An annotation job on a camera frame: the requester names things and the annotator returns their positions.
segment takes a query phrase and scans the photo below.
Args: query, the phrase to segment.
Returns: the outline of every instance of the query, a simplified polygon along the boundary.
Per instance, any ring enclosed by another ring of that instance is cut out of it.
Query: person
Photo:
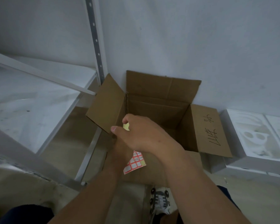
[[[130,131],[111,127],[117,141],[104,169],[49,224],[104,223],[117,183],[134,150],[152,153],[160,160],[178,207],[169,215],[155,214],[151,223],[250,223],[227,189],[217,187],[159,125],[132,114],[127,114],[122,122],[130,124]]]

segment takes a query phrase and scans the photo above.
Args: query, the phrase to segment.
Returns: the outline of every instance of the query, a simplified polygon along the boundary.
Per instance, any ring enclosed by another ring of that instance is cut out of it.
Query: white shelf
[[[88,67],[10,57],[84,88],[96,80],[95,70]],[[0,130],[39,154],[80,97],[75,90],[0,67]]]

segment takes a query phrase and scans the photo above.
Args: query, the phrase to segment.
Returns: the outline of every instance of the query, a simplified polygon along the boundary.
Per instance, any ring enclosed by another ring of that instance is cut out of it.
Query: sneaker
[[[153,223],[154,217],[159,214],[170,214],[169,192],[165,187],[151,189],[149,223]]]

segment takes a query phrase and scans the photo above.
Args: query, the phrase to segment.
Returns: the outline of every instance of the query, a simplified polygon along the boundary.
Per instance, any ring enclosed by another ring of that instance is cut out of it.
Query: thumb
[[[122,139],[124,142],[127,141],[129,132],[122,127],[112,126],[111,132],[115,134],[118,138]]]

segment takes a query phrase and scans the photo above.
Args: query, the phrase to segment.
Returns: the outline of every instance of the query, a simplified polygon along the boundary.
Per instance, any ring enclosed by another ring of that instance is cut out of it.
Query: finger
[[[131,122],[133,117],[134,117],[133,114],[126,114],[125,117],[123,117],[122,119],[122,123],[127,124],[128,122]]]
[[[125,130],[122,127],[112,126],[111,131],[115,134],[118,138],[122,139],[125,143],[129,138],[129,131]]]

